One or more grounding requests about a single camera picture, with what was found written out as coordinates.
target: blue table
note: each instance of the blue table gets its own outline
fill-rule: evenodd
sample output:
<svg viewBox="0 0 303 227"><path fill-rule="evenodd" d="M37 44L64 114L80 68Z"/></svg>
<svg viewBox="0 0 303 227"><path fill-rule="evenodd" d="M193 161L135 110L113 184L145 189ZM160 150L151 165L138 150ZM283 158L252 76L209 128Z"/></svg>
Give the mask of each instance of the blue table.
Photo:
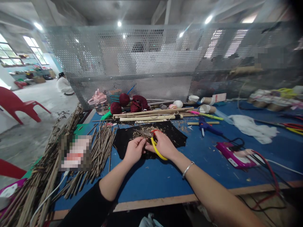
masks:
<svg viewBox="0 0 303 227"><path fill-rule="evenodd" d="M239 110L237 103L228 103L220 106L218 109L226 115L244 114L259 120L298 123L297 120L284 119L279 117L281 113L268 110ZM93 127L93 120L99 120L100 116L95 114L86 127L88 133ZM178 150L194 161L201 169L215 178L219 183L236 195L254 193L260 191L273 190L268 180L269 175L261 174L256 169L249 169L248 172L235 169L215 148L217 142L224 142L222 137L216 136L206 131L202 138L198 126L192 126L190 130L187 122L197 122L198 117L185 118L184 120L172 120L172 123L188 139L185 147ZM121 124L120 128L131 127L127 124ZM260 144L255 138L241 133L235 126L220 121L219 125L214 125L217 129L223 131L229 139L240 137L245 141L245 147L261 153L266 159L273 160L291 169L303 172L301 164L303 160L303 137L292 133L286 129L278 128L280 132L270 144ZM121 160L116 149L112 149L111 169L113 169ZM273 170L286 181L293 184L294 187L302 186L303 176L285 170L275 164L271 164ZM107 160L101 177L108 173L109 160ZM61 197L55 204L54 219L63 218L69 209L93 186L86 185L83 190L72 199L65 200ZM154 207L167 204L175 204L189 201L196 201L190 185L186 180L182 180L181 173L170 161L140 160L128 173L126 179L118 193L118 205L115 211L138 209L144 207Z"/></svg>

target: hand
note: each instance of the hand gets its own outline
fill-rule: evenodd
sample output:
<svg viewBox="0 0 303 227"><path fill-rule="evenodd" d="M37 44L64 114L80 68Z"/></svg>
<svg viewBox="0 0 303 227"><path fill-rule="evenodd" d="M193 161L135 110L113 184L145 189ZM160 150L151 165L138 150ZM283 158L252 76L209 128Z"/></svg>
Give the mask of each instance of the hand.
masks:
<svg viewBox="0 0 303 227"><path fill-rule="evenodd" d="M123 160L127 161L131 165L134 165L137 161L139 161L142 153L146 153L146 151L143 150L145 143L146 139L143 137L137 137L129 141Z"/></svg>
<svg viewBox="0 0 303 227"><path fill-rule="evenodd" d="M158 144L157 144L156 148L163 157L165 157L167 159L171 159L176 154L178 154L179 151L175 148L173 143L170 141L170 139L165 134L163 134L159 131L155 131L155 135L158 140ZM145 149L155 152L152 145L146 145Z"/></svg>

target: person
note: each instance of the person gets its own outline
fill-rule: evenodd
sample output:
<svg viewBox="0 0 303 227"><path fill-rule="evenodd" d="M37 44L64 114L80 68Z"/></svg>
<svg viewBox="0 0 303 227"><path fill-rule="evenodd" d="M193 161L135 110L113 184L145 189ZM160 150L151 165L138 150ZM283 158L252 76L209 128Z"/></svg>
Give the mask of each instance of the person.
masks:
<svg viewBox="0 0 303 227"><path fill-rule="evenodd" d="M181 173L185 172L185 179L206 208L213 223L218 226L233 227L264 226L237 197L179 152L165 134L156 131L155 136L158 140L156 148L162 156L171 160ZM153 146L144 138L137 137L131 140L128 143L125 158L80 198L59 226L100 227L114 204L126 174L139 161L142 153L145 152L144 148L155 152ZM179 219L179 216L175 215L173 219Z"/></svg>
<svg viewBox="0 0 303 227"><path fill-rule="evenodd" d="M64 72L59 73L57 88L60 92L63 92L67 96L74 94L74 91L66 79Z"/></svg>

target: silver bracelet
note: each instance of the silver bracelet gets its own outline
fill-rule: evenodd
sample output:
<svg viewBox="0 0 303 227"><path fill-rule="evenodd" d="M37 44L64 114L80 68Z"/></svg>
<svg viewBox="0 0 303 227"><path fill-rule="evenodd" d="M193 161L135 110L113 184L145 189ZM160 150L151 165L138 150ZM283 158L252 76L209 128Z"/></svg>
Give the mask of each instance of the silver bracelet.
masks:
<svg viewBox="0 0 303 227"><path fill-rule="evenodd" d="M188 170L193 164L195 164L195 163L192 161L192 163L186 168L186 170L184 171L184 174L182 175L182 179L185 178L185 174L186 174L187 170Z"/></svg>

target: ceiling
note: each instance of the ceiling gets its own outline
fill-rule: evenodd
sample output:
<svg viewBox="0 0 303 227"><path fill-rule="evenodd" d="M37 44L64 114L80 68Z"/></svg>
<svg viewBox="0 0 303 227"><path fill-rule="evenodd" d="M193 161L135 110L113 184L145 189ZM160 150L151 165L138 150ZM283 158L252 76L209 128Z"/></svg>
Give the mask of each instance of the ceiling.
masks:
<svg viewBox="0 0 303 227"><path fill-rule="evenodd" d="M89 22L105 20L151 20L160 0L69 1Z"/></svg>
<svg viewBox="0 0 303 227"><path fill-rule="evenodd" d="M1 18L1 15L8 14L23 23L32 25L33 22L39 22L43 26L48 26L45 23L49 20L60 26L79 25L78 19L84 21L81 25L116 24L118 20L123 24L151 24L153 16L160 11L162 13L155 24L164 24L167 1L0 0L0 23L11 31L18 31L17 28L21 27L18 22L6 23L5 18ZM237 23L244 17L256 14L265 1L272 0L171 0L168 24L204 23L209 15L214 15L212 22Z"/></svg>

